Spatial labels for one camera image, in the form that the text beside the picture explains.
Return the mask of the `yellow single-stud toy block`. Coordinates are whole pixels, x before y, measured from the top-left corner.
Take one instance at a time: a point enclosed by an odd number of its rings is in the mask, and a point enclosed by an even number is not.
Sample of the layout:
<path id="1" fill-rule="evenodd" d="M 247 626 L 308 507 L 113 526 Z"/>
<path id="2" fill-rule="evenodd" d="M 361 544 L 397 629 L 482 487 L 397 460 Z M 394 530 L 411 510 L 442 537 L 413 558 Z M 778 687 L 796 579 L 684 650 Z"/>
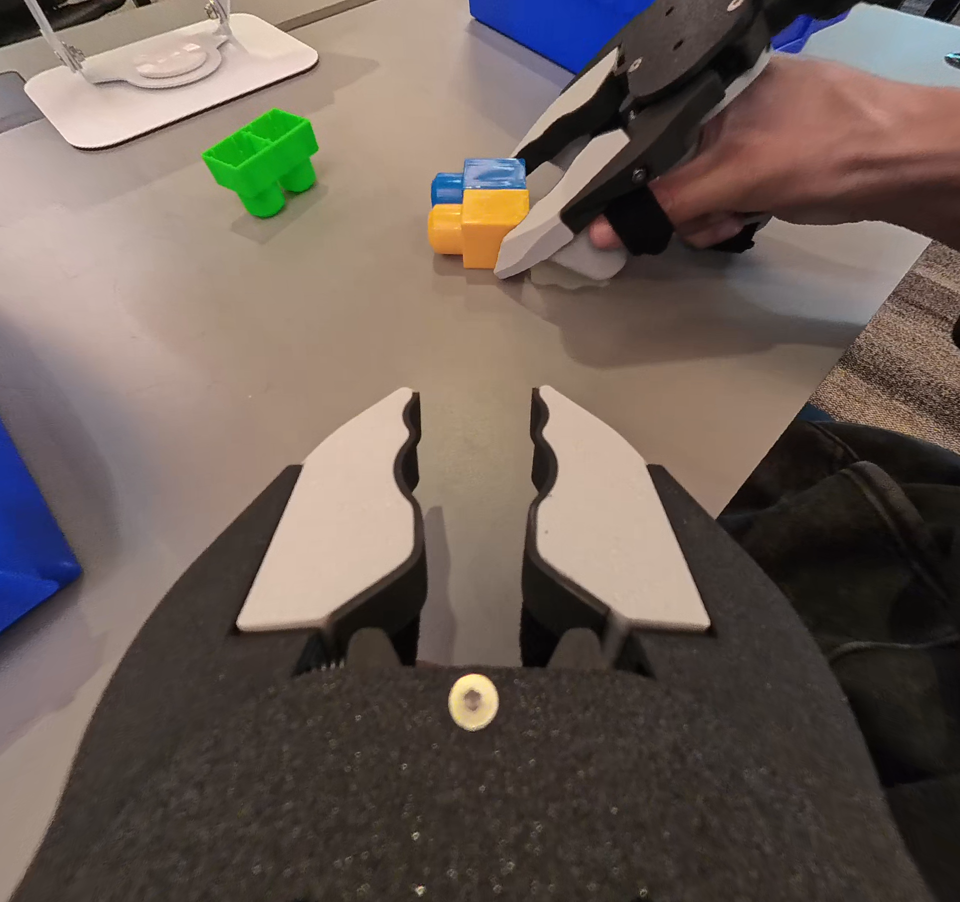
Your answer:
<path id="1" fill-rule="evenodd" d="M 525 188 L 467 188 L 459 203 L 439 203 L 427 216 L 435 254 L 460 257 L 467 270 L 492 271 L 501 244 L 530 211 Z"/>

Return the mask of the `blue single-stud toy block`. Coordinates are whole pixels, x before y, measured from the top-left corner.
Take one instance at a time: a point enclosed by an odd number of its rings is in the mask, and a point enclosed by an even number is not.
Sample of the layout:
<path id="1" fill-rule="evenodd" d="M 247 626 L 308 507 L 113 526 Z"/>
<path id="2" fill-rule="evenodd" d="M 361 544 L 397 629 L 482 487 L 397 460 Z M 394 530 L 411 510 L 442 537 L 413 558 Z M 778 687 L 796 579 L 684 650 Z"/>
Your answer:
<path id="1" fill-rule="evenodd" d="M 430 190 L 431 206 L 459 205 L 467 190 L 527 190 L 520 159 L 466 159 L 459 172 L 438 173 Z"/>

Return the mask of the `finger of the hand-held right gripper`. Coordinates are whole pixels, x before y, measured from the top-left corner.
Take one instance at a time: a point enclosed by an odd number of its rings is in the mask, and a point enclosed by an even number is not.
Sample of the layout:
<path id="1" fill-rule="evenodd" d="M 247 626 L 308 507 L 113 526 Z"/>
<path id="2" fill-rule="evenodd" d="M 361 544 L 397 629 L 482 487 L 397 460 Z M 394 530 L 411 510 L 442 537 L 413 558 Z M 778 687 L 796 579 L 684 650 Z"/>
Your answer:
<path id="1" fill-rule="evenodd" d="M 632 98 L 629 65 L 624 47 L 609 45 L 537 118 L 511 156 L 527 168 L 560 164 L 561 155 L 582 142 L 565 167 L 605 168 L 627 144 L 623 119 Z"/>
<path id="2" fill-rule="evenodd" d="M 571 142 L 551 160 L 558 171 L 555 185 L 504 237 L 494 268 L 499 280 L 520 276 L 543 262 L 562 269 L 564 280 L 611 280 L 620 273 L 627 264 L 626 251 L 596 249 L 587 230 L 574 232 L 561 220 L 561 212 L 627 142 L 626 132 L 614 129 Z"/>

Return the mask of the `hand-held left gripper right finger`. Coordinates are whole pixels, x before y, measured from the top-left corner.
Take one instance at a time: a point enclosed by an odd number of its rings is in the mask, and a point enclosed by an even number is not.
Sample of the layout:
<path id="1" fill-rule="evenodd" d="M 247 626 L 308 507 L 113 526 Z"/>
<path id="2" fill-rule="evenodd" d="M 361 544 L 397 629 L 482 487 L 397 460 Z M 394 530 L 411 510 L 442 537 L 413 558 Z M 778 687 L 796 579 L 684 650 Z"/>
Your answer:
<path id="1" fill-rule="evenodd" d="M 711 647 L 711 616 L 641 452 L 547 384 L 532 392 L 530 438 L 522 665 L 546 668 L 580 630 L 603 668 Z"/>

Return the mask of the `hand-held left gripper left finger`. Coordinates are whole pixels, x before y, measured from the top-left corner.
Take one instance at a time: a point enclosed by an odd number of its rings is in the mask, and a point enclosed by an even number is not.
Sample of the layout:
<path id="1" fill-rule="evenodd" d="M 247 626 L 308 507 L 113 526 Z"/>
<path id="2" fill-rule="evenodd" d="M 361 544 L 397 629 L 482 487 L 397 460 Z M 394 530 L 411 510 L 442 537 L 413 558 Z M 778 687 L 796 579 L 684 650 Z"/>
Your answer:
<path id="1" fill-rule="evenodd" d="M 426 600 L 420 395 L 399 388 L 305 458 L 236 618 L 242 632 L 397 631 Z"/>

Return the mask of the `white stand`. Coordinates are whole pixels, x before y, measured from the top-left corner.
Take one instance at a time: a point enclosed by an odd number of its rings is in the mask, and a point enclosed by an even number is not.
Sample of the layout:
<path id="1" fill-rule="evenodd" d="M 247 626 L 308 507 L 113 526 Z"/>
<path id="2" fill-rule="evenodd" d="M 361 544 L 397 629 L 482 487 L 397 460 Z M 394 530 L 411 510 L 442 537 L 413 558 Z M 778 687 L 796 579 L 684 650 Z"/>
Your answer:
<path id="1" fill-rule="evenodd" d="M 30 101 L 71 146 L 101 151 L 142 138 L 315 68 L 319 56 L 232 0 L 208 19 L 87 56 L 67 44 L 38 0 L 23 0 L 61 66 L 31 78 Z"/>

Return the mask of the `person's right forearm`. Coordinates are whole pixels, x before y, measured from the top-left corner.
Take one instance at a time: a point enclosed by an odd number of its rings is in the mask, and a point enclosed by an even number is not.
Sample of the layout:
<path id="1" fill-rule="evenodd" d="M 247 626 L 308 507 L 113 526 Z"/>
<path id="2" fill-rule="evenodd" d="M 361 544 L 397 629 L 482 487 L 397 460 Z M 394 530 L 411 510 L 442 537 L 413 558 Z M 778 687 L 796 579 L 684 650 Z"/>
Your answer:
<path id="1" fill-rule="evenodd" d="M 959 92 L 905 88 L 898 223 L 959 250 Z"/>

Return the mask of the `green two-stud toy block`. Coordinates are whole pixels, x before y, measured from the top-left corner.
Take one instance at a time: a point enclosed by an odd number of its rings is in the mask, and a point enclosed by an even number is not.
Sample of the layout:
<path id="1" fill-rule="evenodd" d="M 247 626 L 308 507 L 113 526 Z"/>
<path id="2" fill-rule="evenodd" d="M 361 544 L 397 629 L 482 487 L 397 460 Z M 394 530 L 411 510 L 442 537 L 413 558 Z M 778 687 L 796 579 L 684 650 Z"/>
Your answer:
<path id="1" fill-rule="evenodd" d="M 319 145 L 311 121 L 271 109 L 201 155 L 215 182 L 260 219 L 283 211 L 286 195 L 313 188 Z"/>

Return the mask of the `person's right hand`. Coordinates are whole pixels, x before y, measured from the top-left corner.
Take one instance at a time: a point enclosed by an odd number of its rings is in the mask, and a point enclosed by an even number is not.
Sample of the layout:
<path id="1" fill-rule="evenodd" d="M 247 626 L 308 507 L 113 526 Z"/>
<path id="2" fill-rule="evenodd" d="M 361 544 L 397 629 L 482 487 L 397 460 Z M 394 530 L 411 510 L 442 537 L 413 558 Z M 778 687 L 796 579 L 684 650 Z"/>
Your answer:
<path id="1" fill-rule="evenodd" d="M 755 215 L 798 225 L 879 221 L 918 231 L 904 160 L 922 87 L 778 59 L 703 128 L 696 154 L 651 188 L 675 230 L 706 247 Z"/>

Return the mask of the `grey desk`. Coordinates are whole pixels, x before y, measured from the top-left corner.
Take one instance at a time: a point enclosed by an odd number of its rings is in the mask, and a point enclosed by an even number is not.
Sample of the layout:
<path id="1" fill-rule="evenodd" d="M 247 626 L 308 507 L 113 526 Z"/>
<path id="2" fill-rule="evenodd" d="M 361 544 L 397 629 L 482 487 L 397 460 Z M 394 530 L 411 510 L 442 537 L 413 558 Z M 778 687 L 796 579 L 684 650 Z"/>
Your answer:
<path id="1" fill-rule="evenodd" d="M 434 173 L 507 154 L 568 75 L 467 0 L 234 0 L 308 74 L 112 151 L 2 135 L 2 418 L 85 569 L 2 636 L 2 788 L 57 789 L 162 596 L 288 464 L 421 394 L 428 661 L 519 660 L 530 390 L 551 384 L 716 514 L 929 242 L 771 223 L 738 260 L 674 249 L 608 287 L 435 260 Z M 250 215 L 202 159 L 271 109 L 317 183 Z"/>

